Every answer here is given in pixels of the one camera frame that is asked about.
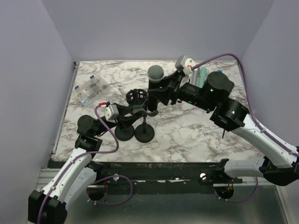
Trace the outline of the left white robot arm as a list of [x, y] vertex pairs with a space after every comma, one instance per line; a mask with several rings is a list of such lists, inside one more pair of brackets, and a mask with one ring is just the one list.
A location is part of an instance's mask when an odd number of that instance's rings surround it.
[[[28, 198], [28, 221], [34, 224], [62, 224], [71, 203], [89, 185], [103, 181], [103, 172], [89, 166], [96, 154], [112, 154], [119, 149], [119, 133], [134, 131], [132, 124], [145, 115], [143, 105], [122, 106], [108, 102], [94, 109], [96, 118], [83, 115], [78, 119], [77, 133], [69, 159], [42, 190], [34, 190]], [[108, 131], [115, 140], [116, 148], [101, 151], [102, 140], [97, 136]]]

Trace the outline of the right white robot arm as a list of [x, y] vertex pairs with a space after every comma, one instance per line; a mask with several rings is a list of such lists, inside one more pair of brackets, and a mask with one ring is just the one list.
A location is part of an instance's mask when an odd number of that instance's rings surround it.
[[176, 103], [178, 99], [192, 104], [206, 112], [212, 112], [210, 120], [224, 131], [232, 132], [263, 153], [263, 157], [234, 161], [223, 159], [215, 178], [221, 183], [236, 177], [263, 177], [270, 183], [286, 186], [299, 178], [299, 159], [293, 152], [298, 147], [270, 137], [266, 130], [254, 123], [249, 110], [237, 100], [229, 97], [234, 83], [220, 71], [210, 73], [202, 88], [190, 83], [181, 84], [185, 74], [179, 70], [169, 76], [163, 71], [148, 71], [149, 97], [154, 99], [149, 110], [153, 111], [160, 102], [164, 105]]

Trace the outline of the black round-base mic stand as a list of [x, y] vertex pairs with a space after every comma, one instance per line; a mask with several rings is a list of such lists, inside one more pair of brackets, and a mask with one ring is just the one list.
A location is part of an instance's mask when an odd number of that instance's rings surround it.
[[147, 117], [154, 117], [158, 115], [158, 111], [149, 111], [146, 105], [135, 105], [132, 107], [132, 115], [135, 116], [133, 123], [142, 119], [142, 122], [135, 127], [135, 138], [141, 143], [148, 143], [153, 140], [155, 136], [154, 128], [147, 123]]

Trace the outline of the grey microphone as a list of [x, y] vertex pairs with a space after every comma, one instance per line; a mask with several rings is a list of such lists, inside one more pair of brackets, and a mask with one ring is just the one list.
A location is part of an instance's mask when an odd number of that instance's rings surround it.
[[196, 68], [192, 71], [192, 78], [191, 78], [191, 81], [190, 81], [190, 83], [192, 85], [195, 85], [195, 86], [197, 85], [198, 74], [199, 74], [199, 69], [198, 68]]

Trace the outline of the teal microphone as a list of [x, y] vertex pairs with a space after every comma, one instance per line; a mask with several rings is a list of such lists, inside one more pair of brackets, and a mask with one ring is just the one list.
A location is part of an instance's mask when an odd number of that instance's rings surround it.
[[199, 71], [199, 77], [198, 77], [198, 80], [197, 80], [197, 86], [199, 88], [203, 87], [206, 78], [207, 78], [207, 69], [205, 67], [202, 67]]

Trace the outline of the black round-base shock mount stand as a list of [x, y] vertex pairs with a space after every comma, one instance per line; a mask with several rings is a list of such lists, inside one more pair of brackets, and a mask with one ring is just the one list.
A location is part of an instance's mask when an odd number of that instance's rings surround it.
[[126, 94], [126, 101], [130, 107], [147, 109], [148, 93], [144, 89], [133, 89]]

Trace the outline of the black round-base clip stand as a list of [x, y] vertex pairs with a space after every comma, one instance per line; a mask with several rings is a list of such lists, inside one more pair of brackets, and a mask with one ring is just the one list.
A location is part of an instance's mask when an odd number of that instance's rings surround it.
[[133, 136], [135, 134], [135, 129], [132, 125], [124, 128], [124, 129], [121, 129], [120, 127], [117, 126], [115, 128], [114, 134], [118, 140], [128, 141], [133, 138]]

